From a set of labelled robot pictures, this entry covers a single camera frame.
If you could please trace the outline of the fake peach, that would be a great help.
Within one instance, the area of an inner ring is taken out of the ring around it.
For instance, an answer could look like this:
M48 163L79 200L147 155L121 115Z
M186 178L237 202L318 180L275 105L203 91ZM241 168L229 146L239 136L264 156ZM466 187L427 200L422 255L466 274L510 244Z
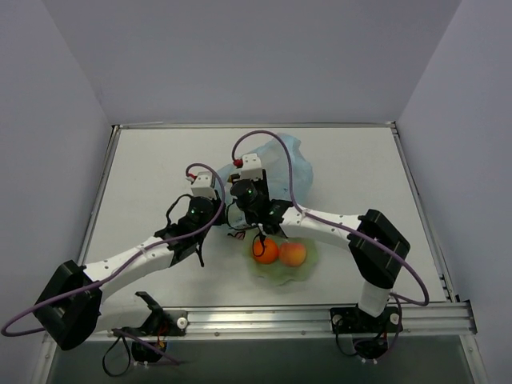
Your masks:
M289 267L299 267L306 260L306 246L296 242L284 242L279 246L279 261Z

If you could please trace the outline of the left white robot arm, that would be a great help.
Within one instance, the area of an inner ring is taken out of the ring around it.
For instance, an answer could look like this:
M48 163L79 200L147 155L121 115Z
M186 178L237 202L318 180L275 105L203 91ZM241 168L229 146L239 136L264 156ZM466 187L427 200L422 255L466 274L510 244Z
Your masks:
M222 216L221 197L192 197L186 214L140 245L100 262L61 264L40 294L34 316L62 350L72 350L101 327L104 302L120 289L186 260L202 258L202 244L209 229Z

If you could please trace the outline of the orange fake fruit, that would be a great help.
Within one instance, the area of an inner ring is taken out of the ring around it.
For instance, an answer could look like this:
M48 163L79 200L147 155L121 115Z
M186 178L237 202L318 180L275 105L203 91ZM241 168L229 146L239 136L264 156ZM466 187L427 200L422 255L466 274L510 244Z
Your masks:
M260 264L272 264L278 260L279 248L271 238L263 242L257 238L252 245L252 258Z

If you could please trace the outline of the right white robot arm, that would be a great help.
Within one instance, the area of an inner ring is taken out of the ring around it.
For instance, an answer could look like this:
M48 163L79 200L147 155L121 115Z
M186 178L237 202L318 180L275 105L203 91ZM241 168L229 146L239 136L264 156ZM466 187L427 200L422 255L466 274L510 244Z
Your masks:
M347 250L364 279L356 323L373 330L384 320L384 309L404 266L410 244L378 210L363 215L329 214L272 199L266 178L228 177L230 195L247 224L264 235L309 239Z

